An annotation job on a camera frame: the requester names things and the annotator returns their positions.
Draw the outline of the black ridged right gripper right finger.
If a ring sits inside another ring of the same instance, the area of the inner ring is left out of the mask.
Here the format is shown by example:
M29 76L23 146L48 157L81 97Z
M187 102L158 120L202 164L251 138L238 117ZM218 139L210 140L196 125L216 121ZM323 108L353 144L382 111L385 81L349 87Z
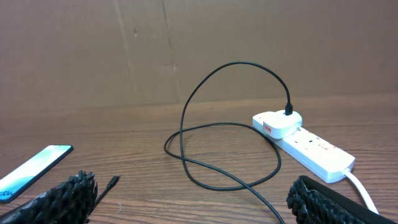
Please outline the black ridged right gripper right finger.
M396 224L306 175L293 183L286 202L298 224Z

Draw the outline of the Samsung Galaxy smartphone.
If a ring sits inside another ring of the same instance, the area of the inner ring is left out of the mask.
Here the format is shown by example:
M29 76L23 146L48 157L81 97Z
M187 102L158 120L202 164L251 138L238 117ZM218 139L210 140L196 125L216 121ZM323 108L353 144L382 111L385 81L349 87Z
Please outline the Samsung Galaxy smartphone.
M10 203L73 150L49 145L1 179L1 203Z

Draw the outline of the black ridged right gripper left finger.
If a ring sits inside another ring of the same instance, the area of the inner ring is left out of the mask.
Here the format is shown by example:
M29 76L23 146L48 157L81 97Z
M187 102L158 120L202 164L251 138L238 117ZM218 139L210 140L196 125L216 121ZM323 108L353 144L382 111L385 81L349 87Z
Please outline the black ridged right gripper left finger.
M97 195L94 173L81 170L58 186L1 215L1 224L88 223Z

